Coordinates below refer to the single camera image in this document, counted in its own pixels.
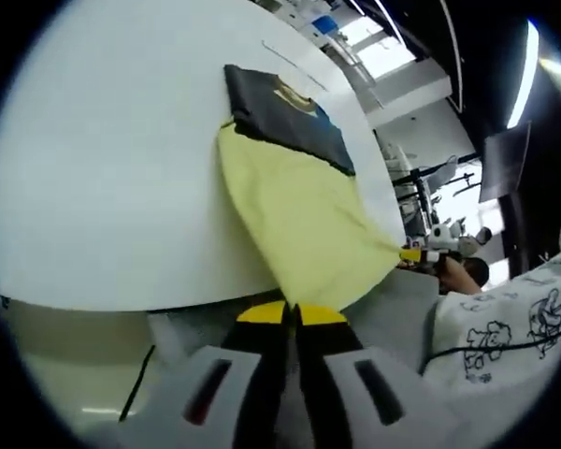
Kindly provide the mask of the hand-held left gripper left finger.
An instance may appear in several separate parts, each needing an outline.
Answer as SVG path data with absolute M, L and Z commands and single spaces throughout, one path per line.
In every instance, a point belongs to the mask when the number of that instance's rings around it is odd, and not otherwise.
M 270 448 L 286 382 L 291 308 L 251 307 L 121 425 L 123 448 Z

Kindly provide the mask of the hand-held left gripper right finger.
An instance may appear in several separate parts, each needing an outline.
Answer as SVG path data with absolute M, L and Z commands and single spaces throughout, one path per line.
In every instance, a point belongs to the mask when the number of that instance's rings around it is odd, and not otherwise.
M 364 346 L 340 312 L 296 305 L 295 344 L 316 447 L 455 447 L 453 411 L 412 369 Z

